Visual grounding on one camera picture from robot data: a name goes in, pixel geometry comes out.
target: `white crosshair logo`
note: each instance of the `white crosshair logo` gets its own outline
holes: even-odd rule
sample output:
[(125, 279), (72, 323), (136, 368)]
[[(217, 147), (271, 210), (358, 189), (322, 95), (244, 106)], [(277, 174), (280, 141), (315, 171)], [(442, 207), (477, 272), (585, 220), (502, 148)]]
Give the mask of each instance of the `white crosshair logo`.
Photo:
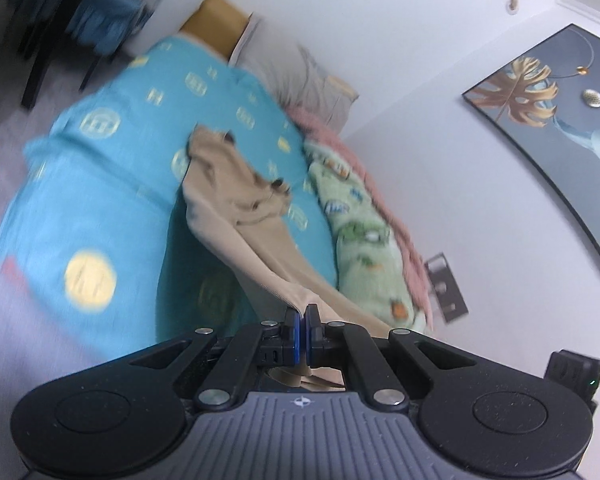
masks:
[(296, 406), (298, 406), (299, 408), (306, 408), (309, 404), (311, 404), (313, 401), (310, 399), (307, 399), (305, 396), (302, 397), (296, 397), (294, 399), (294, 404)]

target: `black electronic device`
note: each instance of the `black electronic device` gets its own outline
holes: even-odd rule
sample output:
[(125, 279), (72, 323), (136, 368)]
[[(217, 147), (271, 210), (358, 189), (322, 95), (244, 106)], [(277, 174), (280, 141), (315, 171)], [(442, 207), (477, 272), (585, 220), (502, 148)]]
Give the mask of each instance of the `black electronic device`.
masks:
[[(346, 389), (264, 386), (305, 358)], [(304, 319), (194, 332), (28, 393), (11, 418), (38, 479), (579, 478), (576, 393), (409, 330)]]

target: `framed painting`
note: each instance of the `framed painting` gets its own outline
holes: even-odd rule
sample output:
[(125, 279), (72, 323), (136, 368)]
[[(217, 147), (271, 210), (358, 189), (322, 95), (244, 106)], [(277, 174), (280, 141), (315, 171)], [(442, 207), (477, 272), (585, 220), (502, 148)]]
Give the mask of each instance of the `framed painting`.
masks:
[(569, 25), (463, 96), (548, 180), (600, 253), (600, 38)]

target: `green blanket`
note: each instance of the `green blanket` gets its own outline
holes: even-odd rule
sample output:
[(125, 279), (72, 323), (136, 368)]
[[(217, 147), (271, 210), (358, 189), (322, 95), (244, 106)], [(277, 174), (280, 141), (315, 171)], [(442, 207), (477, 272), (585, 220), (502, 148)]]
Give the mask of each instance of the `green blanket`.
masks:
[(307, 141), (304, 151), (336, 240), (338, 289), (389, 326), (423, 332), (426, 320), (414, 309), (404, 283), (394, 234), (373, 206), (364, 183), (332, 150)]

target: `pink blanket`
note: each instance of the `pink blanket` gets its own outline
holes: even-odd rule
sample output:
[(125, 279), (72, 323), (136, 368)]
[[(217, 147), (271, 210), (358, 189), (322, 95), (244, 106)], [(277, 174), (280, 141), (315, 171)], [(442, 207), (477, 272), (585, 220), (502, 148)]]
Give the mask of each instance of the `pink blanket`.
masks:
[(286, 110), (286, 113), (298, 125), (307, 139), (331, 148), (338, 153), (365, 183), (366, 190), (371, 196), (378, 213), (394, 230), (395, 240), (402, 253), (404, 281), (411, 293), (413, 303), (425, 313), (427, 327), (433, 330), (433, 314), (429, 302), (429, 276), (422, 258), (413, 246), (405, 225), (391, 212), (371, 175), (366, 172), (358, 156), (342, 142), (338, 134), (325, 126), (318, 117), (304, 110), (304, 108), (290, 107)]

